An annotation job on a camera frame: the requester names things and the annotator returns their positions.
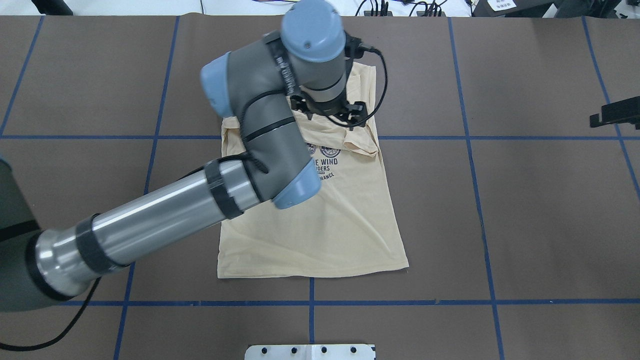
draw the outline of blue joint cap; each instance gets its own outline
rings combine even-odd
[[[302,60],[323,63],[344,52],[340,14],[324,0],[301,0],[282,19],[280,38]]]
[[[2,154],[0,154],[0,163],[6,164],[9,170],[11,170],[11,165],[9,164],[9,161],[6,161],[5,158],[2,156]]]
[[[220,56],[212,62],[204,65],[200,71],[200,82],[209,103],[221,117],[234,116],[229,101],[229,89],[227,86],[227,64],[229,53]]]
[[[311,159],[302,171],[272,201],[276,208],[287,209],[309,200],[318,191],[320,191],[320,177],[316,170],[316,164]]]

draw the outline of black bracket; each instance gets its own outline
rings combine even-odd
[[[589,117],[590,127],[628,122],[635,125],[636,130],[640,130],[640,96],[606,104],[602,106],[601,112],[602,118],[600,114]]]
[[[344,42],[344,56],[349,59],[362,59],[364,56],[365,48],[363,47],[362,39],[352,37],[348,32],[344,32],[346,41]]]
[[[307,101],[304,100],[302,96],[292,95],[289,100],[291,101],[291,110],[300,111],[307,116],[307,119],[311,120],[314,113],[309,110]],[[366,103],[364,103],[364,101],[356,101],[353,104],[348,102],[344,103],[342,110],[333,114],[333,116],[347,124],[358,124],[361,123],[368,114]]]

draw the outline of grid line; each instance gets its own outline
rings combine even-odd
[[[473,141],[626,141],[640,140],[640,136],[525,136],[525,135],[470,135]],[[11,140],[222,140],[220,135],[1,135]],[[454,140],[465,141],[465,135],[379,135],[380,140]]]
[[[175,17],[175,24],[173,25],[173,38],[171,40],[171,49],[169,50],[169,59],[166,64],[166,72],[164,75],[164,85],[162,90],[162,98],[160,99],[160,106],[158,109],[158,118],[156,122],[156,132],[154,134],[154,143],[151,147],[151,155],[149,157],[149,166],[147,168],[147,178],[145,180],[144,194],[149,193],[149,182],[151,180],[151,173],[154,168],[154,162],[156,159],[156,149],[158,138],[160,135],[160,126],[162,125],[162,115],[164,111],[164,101],[166,99],[166,91],[169,86],[169,76],[171,75],[171,64],[173,61],[173,51],[175,50],[175,40],[178,35],[178,26],[180,24],[180,16]],[[127,278],[127,287],[124,295],[124,301],[122,303],[122,313],[120,315],[120,325],[118,326],[118,337],[116,339],[116,345],[113,352],[113,360],[118,360],[120,357],[120,347],[122,346],[122,336],[124,335],[124,326],[127,321],[127,310],[129,307],[129,297],[131,296],[131,286],[133,284],[133,275],[136,269],[136,263],[131,263],[129,267],[129,276]]]
[[[145,193],[148,192],[148,186],[150,181],[150,175],[152,171],[152,167],[154,164],[154,157],[157,147],[158,140],[220,140],[221,136],[219,135],[159,135],[164,101],[166,98],[166,91],[168,87],[168,80],[172,62],[173,51],[175,48],[176,35],[178,30],[180,17],[176,17],[175,27],[173,32],[173,40],[172,46],[170,50],[168,66],[165,76],[165,82],[163,87],[163,94],[160,104],[160,109],[158,113],[158,120],[156,124],[156,131],[154,135],[3,135],[4,129],[7,125],[7,121],[10,116],[10,111],[13,106],[13,102],[17,96],[17,92],[20,87],[20,83],[22,78],[24,77],[24,73],[26,71],[26,67],[28,61],[30,59],[31,53],[33,52],[33,48],[36,43],[36,39],[42,27],[42,23],[44,21],[44,17],[40,17],[40,21],[38,23],[38,27],[34,34],[34,37],[31,42],[31,46],[27,53],[25,62],[23,63],[22,70],[20,72],[19,78],[15,85],[12,97],[10,99],[9,105],[7,107],[7,111],[4,114],[3,123],[0,126],[0,139],[15,139],[15,140],[153,140],[152,153],[150,156],[150,162],[148,166],[147,179],[145,181]],[[127,308],[129,306],[133,307],[163,307],[163,306],[177,306],[177,307],[245,307],[245,306],[308,306],[309,308],[309,340],[310,343],[315,342],[315,328],[314,328],[314,308],[315,306],[491,306],[494,315],[494,325],[496,327],[497,341],[499,344],[499,353],[500,358],[504,359],[504,351],[502,349],[502,339],[499,327],[499,319],[497,313],[497,306],[526,306],[526,305],[563,305],[563,304],[640,304],[640,299],[496,299],[495,292],[493,289],[493,280],[491,276],[491,268],[490,268],[490,259],[488,246],[486,243],[486,233],[484,230],[484,221],[482,216],[481,203],[479,198],[479,192],[477,189],[477,179],[475,174],[475,166],[472,157],[472,140],[473,141],[482,141],[482,140],[615,140],[619,141],[621,144],[621,148],[625,155],[625,161],[627,162],[627,167],[630,170],[630,174],[636,188],[637,195],[640,199],[640,188],[638,187],[638,182],[635,176],[634,169],[632,168],[631,162],[629,160],[628,152],[626,150],[624,141],[634,141],[640,140],[640,136],[622,136],[620,132],[620,128],[618,125],[615,125],[617,136],[471,136],[468,130],[468,123],[466,117],[466,109],[463,100],[463,93],[461,87],[460,80],[460,71],[458,68],[458,61],[456,56],[456,48],[454,43],[454,33],[451,19],[447,19],[449,21],[449,34],[451,38],[451,47],[452,47],[452,55],[454,61],[454,68],[456,72],[456,81],[458,85],[458,92],[460,98],[460,106],[463,117],[463,124],[465,128],[464,136],[413,136],[413,135],[390,135],[390,136],[379,136],[380,140],[454,140],[454,141],[466,141],[467,150],[470,162],[470,168],[472,173],[472,180],[474,183],[474,195],[476,196],[476,206],[479,214],[479,221],[481,223],[481,230],[483,235],[483,245],[484,245],[484,253],[485,253],[485,263],[488,274],[488,282],[490,287],[490,295],[491,299],[479,299],[479,300],[316,300],[315,299],[315,281],[314,278],[309,279],[309,300],[259,300],[259,301],[216,301],[216,300],[185,300],[185,301],[131,301],[129,300],[129,295],[131,292],[131,284],[133,279],[134,267],[135,264],[131,265],[129,270],[129,277],[127,279],[127,290],[125,292],[125,297],[123,301],[117,300],[93,300],[89,303],[89,306],[122,306],[122,315],[120,321],[120,327],[118,330],[118,340],[116,342],[116,350],[114,354],[114,359],[118,359],[120,345],[122,342],[122,333],[124,331],[124,323],[127,313]],[[598,68],[598,63],[595,57],[595,53],[593,50],[593,46],[591,44],[591,39],[589,36],[588,27],[586,24],[586,20],[583,17],[582,23],[584,26],[584,31],[586,35],[586,40],[589,46],[589,51],[591,54],[591,58],[593,60],[594,68],[596,74],[598,76],[598,80],[600,82],[600,86],[602,87],[602,92],[605,97],[606,103],[609,104],[609,95],[607,93],[607,89],[605,87],[604,80],[602,79],[602,75],[600,73],[600,69]],[[59,306],[80,306],[82,301],[72,300],[62,304]]]
[[[600,87],[602,88],[602,94],[604,95],[604,99],[607,104],[611,103],[609,98],[609,92],[607,91],[607,87],[604,85],[604,80],[602,79],[602,74],[600,73],[600,67],[598,66],[598,60],[596,59],[596,54],[593,50],[593,44],[591,43],[591,36],[589,35],[589,27],[587,26],[587,20],[583,16],[582,17],[582,27],[584,28],[584,36],[587,40],[587,45],[589,46],[589,53],[591,54],[591,61],[593,61],[593,68],[598,76],[598,81],[600,82]],[[622,137],[622,133],[620,132],[620,126],[614,124],[616,128],[616,134],[618,135],[616,138],[620,142],[620,147],[622,148],[622,153],[625,157],[625,162],[627,163],[627,168],[629,169],[629,173],[631,175],[631,181],[636,189],[636,195],[638,200],[640,200],[640,186],[638,186],[638,180],[636,179],[636,172],[634,171],[634,167],[631,164],[631,159],[629,158],[629,153],[627,152],[627,146],[625,145],[625,141]]]
[[[309,277],[309,343],[316,343],[316,278]]]
[[[460,111],[462,114],[462,123],[465,128],[465,140],[467,142],[467,154],[469,157],[469,167],[471,170],[471,180],[474,187],[474,197],[476,198],[476,209],[478,213],[478,220],[480,221],[480,230],[482,234],[482,243],[484,247],[484,267],[486,268],[486,278],[489,284],[489,295],[492,300],[492,312],[493,312],[493,326],[495,328],[496,343],[498,346],[498,355],[500,360],[504,360],[504,349],[502,346],[502,332],[500,331],[500,319],[498,317],[498,306],[495,303],[495,290],[493,287],[493,275],[491,271],[491,259],[489,257],[489,246],[486,241],[486,231],[484,228],[484,217],[482,213],[482,204],[480,201],[480,193],[478,190],[478,183],[476,177],[476,165],[474,163],[473,149],[471,147],[471,136],[469,135],[469,124],[467,122],[467,110],[465,107],[465,98],[462,92],[462,81],[460,79],[460,68],[458,67],[458,55],[456,54],[456,40],[453,33],[453,22],[448,17],[449,23],[449,38],[451,39],[451,52],[453,55],[453,67],[456,72],[456,84],[458,86],[458,97],[460,99]]]
[[[81,306],[81,300],[69,300],[56,306]],[[251,307],[251,306],[309,306],[308,300],[130,300],[134,307]],[[122,300],[92,300],[89,306],[122,306]],[[640,298],[611,299],[468,299],[468,300],[314,300],[315,306],[492,306],[492,305],[640,305]]]
[[[33,34],[33,39],[31,39],[31,45],[29,46],[29,51],[27,51],[27,56],[24,58],[24,63],[22,63],[22,68],[20,69],[20,75],[18,75],[18,80],[15,82],[15,87],[13,88],[11,99],[9,99],[9,104],[7,104],[6,112],[4,113],[4,119],[2,121],[2,124],[0,125],[0,136],[2,136],[2,134],[4,133],[4,129],[6,128],[6,123],[9,122],[9,116],[11,115],[11,108],[13,107],[13,102],[15,101],[15,97],[18,95],[18,90],[20,89],[20,84],[22,83],[22,78],[24,77],[24,73],[25,71],[27,71],[27,65],[29,64],[29,59],[31,59],[33,48],[36,46],[36,41],[38,40],[38,35],[40,34],[40,29],[42,29],[43,22],[44,22],[44,16],[40,16],[40,21],[38,21],[38,27],[36,28],[36,31]]]

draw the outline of end effector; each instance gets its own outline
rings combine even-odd
[[[221,117],[238,117],[243,161],[261,201],[288,208],[319,190],[292,109],[337,117],[345,127],[364,125],[364,102],[346,99],[351,64],[363,48],[360,39],[345,33],[329,3],[302,0],[284,15],[280,31],[202,69],[211,106]]]

